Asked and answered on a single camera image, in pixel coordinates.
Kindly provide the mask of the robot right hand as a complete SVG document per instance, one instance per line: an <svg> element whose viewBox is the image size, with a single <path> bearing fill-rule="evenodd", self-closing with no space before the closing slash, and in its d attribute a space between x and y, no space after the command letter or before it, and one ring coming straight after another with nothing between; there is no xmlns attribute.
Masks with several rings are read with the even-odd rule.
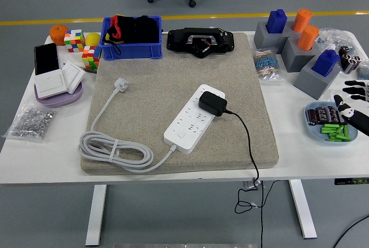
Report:
<svg viewBox="0 0 369 248"><path fill-rule="evenodd" d="M344 84L348 87L342 90L350 94L351 99L368 102L368 83L350 80L345 81ZM368 115L352 108L349 104L344 102L340 95L334 95L334 102L343 120L368 136Z"/></svg>

